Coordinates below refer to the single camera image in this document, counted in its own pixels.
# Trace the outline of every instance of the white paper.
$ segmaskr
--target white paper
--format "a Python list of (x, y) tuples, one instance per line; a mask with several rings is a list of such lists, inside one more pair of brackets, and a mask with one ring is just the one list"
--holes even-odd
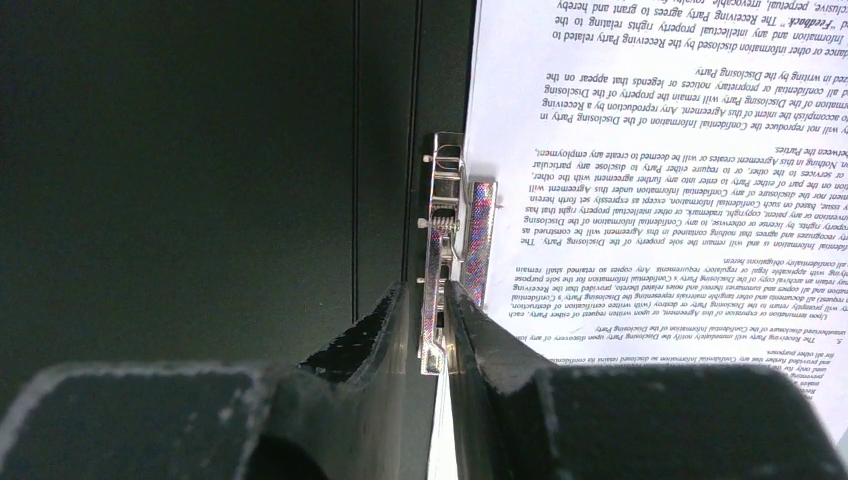
[(838, 441), (846, 12), (481, 1), (465, 155), (499, 182), (488, 314), (564, 365), (771, 365)]

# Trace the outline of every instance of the document page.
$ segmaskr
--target document page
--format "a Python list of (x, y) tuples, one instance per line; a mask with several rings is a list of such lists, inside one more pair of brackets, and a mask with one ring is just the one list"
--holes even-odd
[(785, 372), (848, 428), (848, 1), (485, 0), (484, 308), (562, 365)]

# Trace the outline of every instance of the paper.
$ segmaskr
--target paper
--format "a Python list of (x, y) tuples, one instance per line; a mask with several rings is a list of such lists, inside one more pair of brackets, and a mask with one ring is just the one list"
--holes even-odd
[(760, 363), (848, 428), (848, 3), (486, 0), (485, 309), (562, 365)]

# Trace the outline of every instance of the clipboard clip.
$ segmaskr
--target clipboard clip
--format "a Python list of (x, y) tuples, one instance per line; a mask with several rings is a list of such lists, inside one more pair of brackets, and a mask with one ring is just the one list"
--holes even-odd
[[(485, 297), (497, 183), (467, 179), (463, 143), (462, 133), (436, 133), (432, 154), (423, 158), (431, 165), (428, 217), (418, 219), (427, 229), (424, 277), (418, 279), (424, 287), (418, 350), (424, 375), (438, 375), (445, 365), (445, 282), (458, 279), (481, 307)], [(464, 248), (457, 248), (463, 235)]]

